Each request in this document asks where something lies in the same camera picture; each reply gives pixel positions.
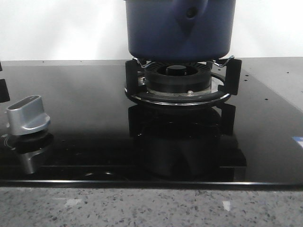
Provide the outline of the black pot support grate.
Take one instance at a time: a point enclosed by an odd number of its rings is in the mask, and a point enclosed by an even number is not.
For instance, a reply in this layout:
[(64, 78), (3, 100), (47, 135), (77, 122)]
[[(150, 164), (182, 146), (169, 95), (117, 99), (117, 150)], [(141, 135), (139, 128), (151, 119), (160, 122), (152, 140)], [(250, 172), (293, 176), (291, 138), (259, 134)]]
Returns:
[(242, 61), (235, 59), (234, 56), (201, 63), (211, 69), (211, 84), (204, 90), (186, 93), (166, 93), (148, 88), (144, 70), (153, 63), (156, 61), (146, 62), (137, 58), (126, 61), (125, 94), (131, 101), (153, 106), (211, 106), (224, 102), (238, 93)]

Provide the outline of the black glass cooktop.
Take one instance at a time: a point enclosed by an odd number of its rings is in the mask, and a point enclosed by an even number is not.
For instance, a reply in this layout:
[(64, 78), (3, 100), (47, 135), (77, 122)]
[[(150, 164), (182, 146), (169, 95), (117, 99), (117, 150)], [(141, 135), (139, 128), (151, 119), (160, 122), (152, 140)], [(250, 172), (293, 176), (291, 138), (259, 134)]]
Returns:
[[(14, 187), (303, 188), (303, 112), (269, 87), (300, 59), (243, 59), (238, 95), (193, 107), (144, 107), (124, 93), (125, 62), (3, 62), (0, 184)], [(40, 95), (50, 124), (9, 132), (6, 108)]]

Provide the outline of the dark blue saucepan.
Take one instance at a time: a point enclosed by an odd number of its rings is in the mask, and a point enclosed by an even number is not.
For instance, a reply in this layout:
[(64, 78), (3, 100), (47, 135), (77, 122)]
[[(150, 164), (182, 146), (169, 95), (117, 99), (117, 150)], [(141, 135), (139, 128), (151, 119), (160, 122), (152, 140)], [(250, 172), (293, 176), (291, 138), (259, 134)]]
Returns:
[(200, 62), (230, 51), (234, 0), (127, 0), (128, 49), (138, 59)]

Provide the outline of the silver stove control knob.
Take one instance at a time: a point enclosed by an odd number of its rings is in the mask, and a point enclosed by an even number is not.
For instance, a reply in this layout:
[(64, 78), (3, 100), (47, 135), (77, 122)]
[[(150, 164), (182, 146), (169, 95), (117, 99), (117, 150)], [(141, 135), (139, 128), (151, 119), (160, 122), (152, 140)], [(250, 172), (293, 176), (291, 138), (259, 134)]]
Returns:
[(45, 113), (40, 95), (25, 97), (6, 108), (9, 132), (22, 136), (42, 131), (50, 124), (50, 116)]

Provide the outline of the blue white sticker label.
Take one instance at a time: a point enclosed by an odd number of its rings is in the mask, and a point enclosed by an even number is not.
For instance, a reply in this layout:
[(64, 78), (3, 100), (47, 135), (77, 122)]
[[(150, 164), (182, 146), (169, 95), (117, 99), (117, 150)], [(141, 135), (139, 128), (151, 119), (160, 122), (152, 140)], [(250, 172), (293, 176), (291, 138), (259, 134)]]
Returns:
[(301, 148), (303, 148), (303, 137), (292, 137), (292, 139), (293, 139)]

